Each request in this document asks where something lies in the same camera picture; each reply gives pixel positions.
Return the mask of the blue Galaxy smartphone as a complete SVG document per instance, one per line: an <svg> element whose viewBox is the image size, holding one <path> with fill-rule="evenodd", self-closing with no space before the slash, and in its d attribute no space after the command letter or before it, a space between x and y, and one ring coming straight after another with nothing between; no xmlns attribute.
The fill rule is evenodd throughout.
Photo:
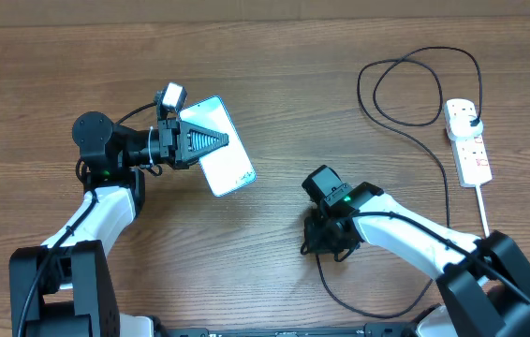
<svg viewBox="0 0 530 337"><path fill-rule="evenodd" d="M199 159L216 197L238 190L257 179L257 173L222 98L211 96L181 111L181 120L228 135L228 145Z"/></svg>

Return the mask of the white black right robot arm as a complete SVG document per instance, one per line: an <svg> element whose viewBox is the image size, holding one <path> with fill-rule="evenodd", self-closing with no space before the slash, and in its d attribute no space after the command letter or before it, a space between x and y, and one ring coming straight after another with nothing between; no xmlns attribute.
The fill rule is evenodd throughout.
<svg viewBox="0 0 530 337"><path fill-rule="evenodd" d="M371 183L356 187L321 166L302 183L315 207L304 220L304 255L342 262L368 243L427 275L442 302L411 322L381 326L395 336L530 336L530 262L508 235L456 231L411 212Z"/></svg>

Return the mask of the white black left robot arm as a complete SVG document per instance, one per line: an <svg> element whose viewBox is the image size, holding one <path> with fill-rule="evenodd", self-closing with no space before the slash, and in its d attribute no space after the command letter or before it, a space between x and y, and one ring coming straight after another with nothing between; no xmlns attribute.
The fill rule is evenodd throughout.
<svg viewBox="0 0 530 337"><path fill-rule="evenodd" d="M243 147L222 108L182 110L137 131L89 111L72 127L81 149L76 174L83 202L67 223L40 246L16 250L9 260L12 333L15 336L164 336L154 316L120 312L107 256L139 216L145 171L166 164L199 163L221 197L237 187L227 175Z"/></svg>

